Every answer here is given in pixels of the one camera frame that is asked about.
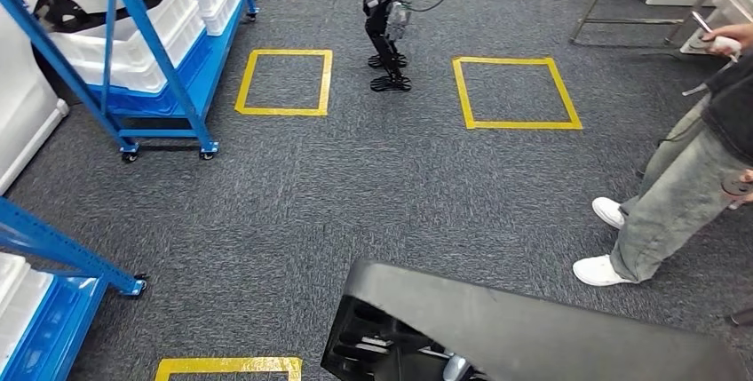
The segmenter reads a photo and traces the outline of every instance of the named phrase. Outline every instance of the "human leg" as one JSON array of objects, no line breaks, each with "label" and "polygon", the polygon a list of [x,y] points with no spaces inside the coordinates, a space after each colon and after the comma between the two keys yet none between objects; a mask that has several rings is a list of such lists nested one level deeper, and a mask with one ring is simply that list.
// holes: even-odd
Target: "human leg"
[{"label": "human leg", "polygon": [[745,169],[705,127],[664,170],[632,209],[610,255],[624,279],[650,279],[661,262],[730,203],[721,189],[728,175]]},{"label": "human leg", "polygon": [[624,202],[620,210],[630,215],[630,211],[635,207],[657,179],[675,162],[675,159],[686,149],[686,147],[698,136],[703,129],[701,122],[701,112],[709,104],[710,95],[703,97],[682,119],[672,128],[667,138],[659,145],[654,155],[646,166],[646,173],[640,184],[638,195],[633,196]]}]

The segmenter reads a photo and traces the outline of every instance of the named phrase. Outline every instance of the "shoe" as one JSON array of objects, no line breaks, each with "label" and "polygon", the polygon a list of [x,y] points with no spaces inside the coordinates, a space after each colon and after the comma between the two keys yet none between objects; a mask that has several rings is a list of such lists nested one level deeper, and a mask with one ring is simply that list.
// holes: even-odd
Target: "shoe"
[{"label": "shoe", "polygon": [[601,257],[584,258],[575,261],[573,273],[583,283],[591,286],[612,286],[618,283],[637,283],[623,279],[612,267],[608,255]]},{"label": "shoe", "polygon": [[606,197],[597,197],[591,203],[593,211],[596,212],[599,218],[608,225],[621,229],[625,225],[625,216],[620,211],[620,204],[607,199]]}]

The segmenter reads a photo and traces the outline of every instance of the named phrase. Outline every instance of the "yellow floor tape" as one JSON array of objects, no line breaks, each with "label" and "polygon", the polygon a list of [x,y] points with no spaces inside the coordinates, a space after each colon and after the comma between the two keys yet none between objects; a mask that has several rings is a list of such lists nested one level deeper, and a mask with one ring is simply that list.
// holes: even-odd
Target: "yellow floor tape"
[{"label": "yellow floor tape", "polygon": [[228,374],[287,372],[288,381],[301,381],[303,361],[298,357],[233,357],[162,359],[155,381],[169,381],[174,374]]},{"label": "yellow floor tape", "polygon": [[[258,57],[262,55],[323,57],[319,106],[317,108],[246,107],[254,68],[256,68]],[[254,50],[249,56],[246,71],[243,73],[241,89],[238,90],[238,99],[235,101],[235,111],[242,115],[326,116],[329,105],[329,83],[332,78],[332,57],[332,50]]]},{"label": "yellow floor tape", "polygon": [[[468,96],[468,88],[465,86],[465,77],[463,76],[463,63],[479,64],[501,64],[516,66],[546,66],[549,68],[554,84],[557,86],[559,96],[562,98],[562,104],[565,106],[569,121],[567,122],[528,122],[528,121],[477,121],[473,118],[471,110],[471,99]],[[454,57],[452,59],[452,68],[455,71],[455,80],[457,83],[457,94],[460,98],[460,107],[463,110],[463,119],[465,127],[469,130],[476,128],[486,129],[514,129],[514,130],[582,130],[583,125],[575,112],[573,101],[567,93],[565,83],[559,75],[557,64],[551,57],[543,59],[499,59],[492,57]]]}]

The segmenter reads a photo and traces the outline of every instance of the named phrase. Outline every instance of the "blue shelf frame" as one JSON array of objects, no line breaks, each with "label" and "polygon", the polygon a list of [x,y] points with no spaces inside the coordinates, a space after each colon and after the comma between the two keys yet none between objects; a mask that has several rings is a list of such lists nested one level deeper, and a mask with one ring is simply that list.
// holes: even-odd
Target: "blue shelf frame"
[{"label": "blue shelf frame", "polygon": [[[256,18],[258,8],[255,0],[244,0],[247,8],[246,15],[252,20]],[[222,74],[222,69],[227,59],[227,53],[233,42],[238,22],[242,16],[243,3],[239,4],[222,36],[212,38],[213,52],[197,76],[191,83],[182,83],[176,69],[172,66],[167,52],[162,47],[159,36],[156,34],[152,23],[147,16],[147,8],[142,0],[123,0],[125,7],[136,23],[147,46],[155,56],[157,65],[162,70],[172,95],[178,101],[178,107],[172,113],[165,116],[154,116],[140,112],[110,113],[107,109],[107,89],[109,85],[110,58],[112,52],[112,32],[115,23],[115,0],[108,0],[107,8],[107,42],[105,50],[105,74],[103,84],[105,92],[97,97],[86,85],[81,76],[67,62],[62,53],[52,43],[42,30],[36,19],[28,13],[22,0],[0,0],[8,13],[13,16],[19,26],[26,32],[32,44],[50,62],[52,67],[60,74],[71,90],[79,97],[84,105],[92,112],[94,117],[103,125],[105,130],[113,137],[123,155],[135,155],[139,151],[139,143],[136,138],[190,138],[197,139],[201,144],[201,153],[214,155],[219,150],[219,144],[215,141],[207,128],[206,115],[210,103]],[[189,129],[128,129],[123,126],[123,118],[181,118],[190,124]]]},{"label": "blue shelf frame", "polygon": [[0,246],[72,266],[52,284],[0,373],[0,381],[64,381],[109,286],[139,296],[146,281],[124,272],[0,197]]}]

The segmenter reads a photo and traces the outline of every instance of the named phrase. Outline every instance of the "black jacket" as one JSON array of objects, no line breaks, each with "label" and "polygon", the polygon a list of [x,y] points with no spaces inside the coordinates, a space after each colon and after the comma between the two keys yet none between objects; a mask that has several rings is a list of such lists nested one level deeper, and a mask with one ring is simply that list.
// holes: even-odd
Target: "black jacket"
[{"label": "black jacket", "polygon": [[706,82],[712,97],[702,117],[725,148],[753,168],[753,55]]}]

